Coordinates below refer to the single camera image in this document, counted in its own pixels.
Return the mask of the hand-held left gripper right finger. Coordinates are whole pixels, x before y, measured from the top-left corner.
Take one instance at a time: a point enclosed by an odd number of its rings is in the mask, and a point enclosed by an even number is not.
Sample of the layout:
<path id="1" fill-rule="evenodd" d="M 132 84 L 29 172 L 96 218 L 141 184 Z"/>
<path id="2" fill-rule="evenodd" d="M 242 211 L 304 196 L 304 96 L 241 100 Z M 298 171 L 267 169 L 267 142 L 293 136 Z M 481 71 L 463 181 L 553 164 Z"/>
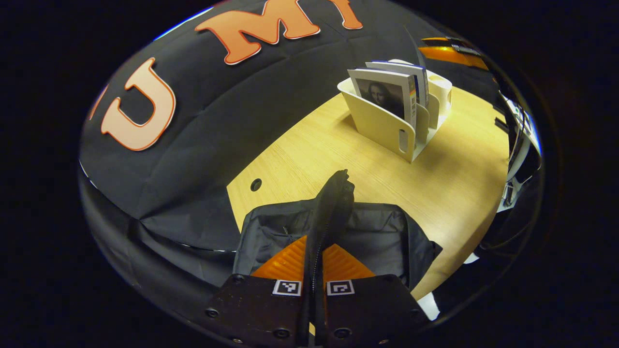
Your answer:
<path id="1" fill-rule="evenodd" d="M 411 296 L 430 266 L 430 240 L 389 203 L 354 202 L 345 172 L 345 229 L 326 252 L 324 348 L 394 347 L 427 317 Z"/>

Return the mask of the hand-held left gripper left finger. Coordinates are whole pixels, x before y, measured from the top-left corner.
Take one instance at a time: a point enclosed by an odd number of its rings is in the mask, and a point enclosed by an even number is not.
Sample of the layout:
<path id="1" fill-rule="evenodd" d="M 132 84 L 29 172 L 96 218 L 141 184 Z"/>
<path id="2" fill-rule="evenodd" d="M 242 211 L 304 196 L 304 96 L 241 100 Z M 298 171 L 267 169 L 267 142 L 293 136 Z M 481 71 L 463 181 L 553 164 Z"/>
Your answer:
<path id="1" fill-rule="evenodd" d="M 326 252 L 345 229 L 345 172 L 336 171 L 312 200 L 279 203 L 303 208 L 263 226 L 280 249 L 258 266 L 237 270 L 204 310 L 208 330 L 250 348 L 327 345 Z"/>

